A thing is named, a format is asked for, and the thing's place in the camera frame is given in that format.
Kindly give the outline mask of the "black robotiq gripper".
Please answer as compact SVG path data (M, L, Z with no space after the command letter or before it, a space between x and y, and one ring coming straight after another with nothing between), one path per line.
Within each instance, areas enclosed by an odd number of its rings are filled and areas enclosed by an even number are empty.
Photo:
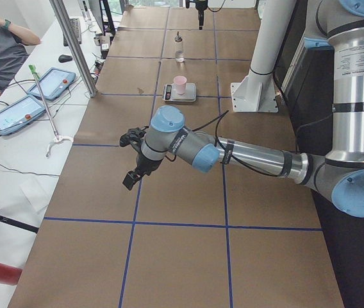
M159 168L163 160L163 153L152 152L152 154L153 158L145 156L141 151L137 153L136 168L134 171L128 171L122 181L122 184L127 190L131 191L133 189L135 184L139 182L139 176L150 175Z

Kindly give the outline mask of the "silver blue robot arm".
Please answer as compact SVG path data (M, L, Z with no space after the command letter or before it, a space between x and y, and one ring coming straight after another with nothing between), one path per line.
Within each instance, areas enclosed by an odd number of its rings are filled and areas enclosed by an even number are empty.
M240 164L264 175L291 178L321 194L340 211L364 218L364 1L310 1L307 48L334 51L333 146L325 156L290 153L208 135L185 125L182 112L160 107L144 128L119 141L137 153L124 178L128 189L172 153L202 172L217 162Z

